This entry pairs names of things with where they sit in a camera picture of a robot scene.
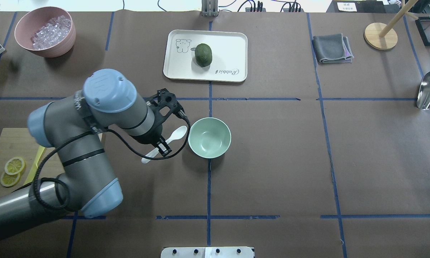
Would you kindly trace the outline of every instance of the brown tabletop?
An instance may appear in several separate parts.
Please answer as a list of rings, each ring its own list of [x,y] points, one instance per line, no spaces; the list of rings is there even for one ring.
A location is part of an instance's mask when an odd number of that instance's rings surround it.
[[[75,46],[45,59],[15,42],[24,14],[0,12],[0,133],[26,127],[31,111],[113,68],[142,96],[175,93],[192,123],[222,119],[232,143],[212,160],[187,146],[142,164],[110,135],[105,150],[122,204],[2,240],[0,257],[159,257],[164,247],[238,245],[271,258],[430,257],[430,111],[415,107],[430,47],[411,18],[394,26],[398,44],[378,51],[364,28],[392,14],[72,12]],[[245,34],[247,79],[166,78],[174,29]],[[316,62],[312,36],[335,33],[348,37],[353,63]],[[180,125],[169,119],[163,136]],[[152,149],[122,134],[139,152]]]

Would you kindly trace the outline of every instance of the folded cloth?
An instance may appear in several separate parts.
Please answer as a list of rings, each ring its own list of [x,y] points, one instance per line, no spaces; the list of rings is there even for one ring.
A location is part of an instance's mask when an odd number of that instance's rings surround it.
[[[349,39],[342,33],[314,36],[313,49],[317,60],[321,63],[346,63],[352,62],[354,55],[350,49]]]

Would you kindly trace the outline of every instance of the round wooden base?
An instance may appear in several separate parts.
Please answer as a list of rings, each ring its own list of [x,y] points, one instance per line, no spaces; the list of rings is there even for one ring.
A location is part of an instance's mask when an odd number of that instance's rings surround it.
[[[372,47],[378,50],[392,49],[398,42],[397,33],[391,29],[387,34],[381,38],[380,32],[387,26],[384,23],[371,23],[364,30],[364,39]]]

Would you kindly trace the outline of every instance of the gray robot arm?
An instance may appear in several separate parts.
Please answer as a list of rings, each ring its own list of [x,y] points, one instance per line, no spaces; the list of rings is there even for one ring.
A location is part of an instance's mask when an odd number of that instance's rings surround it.
[[[164,102],[178,105],[180,108],[173,110],[185,116],[173,94]],[[28,128],[38,144],[65,145],[57,152],[65,170],[57,178],[62,185],[35,181],[0,198],[0,239],[59,219],[71,211],[81,210],[85,217],[92,218],[121,204],[123,195],[118,178],[98,136],[89,132],[103,132],[107,126],[116,124],[138,142],[158,147],[165,156],[171,150],[161,136],[162,117],[151,106],[121,73],[103,69],[86,80],[83,90],[33,111]],[[67,144],[74,137],[79,139]]]

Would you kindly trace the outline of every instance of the light blue cap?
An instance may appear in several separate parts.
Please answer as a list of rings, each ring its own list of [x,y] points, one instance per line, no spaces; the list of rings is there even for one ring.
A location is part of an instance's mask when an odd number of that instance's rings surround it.
[[[31,136],[36,139],[36,142],[39,145],[46,148],[54,147],[49,142],[46,137],[46,133],[44,132],[44,115],[46,114],[48,106],[52,103],[53,102],[47,103],[46,105],[34,110],[30,113],[27,119],[27,127]]]
[[[137,99],[137,90],[120,72],[102,69],[87,78],[82,89],[91,108],[104,113],[118,113]]]
[[[87,202],[81,211],[88,219],[105,214],[116,208],[123,201],[123,192],[118,178],[113,179],[107,186]]]

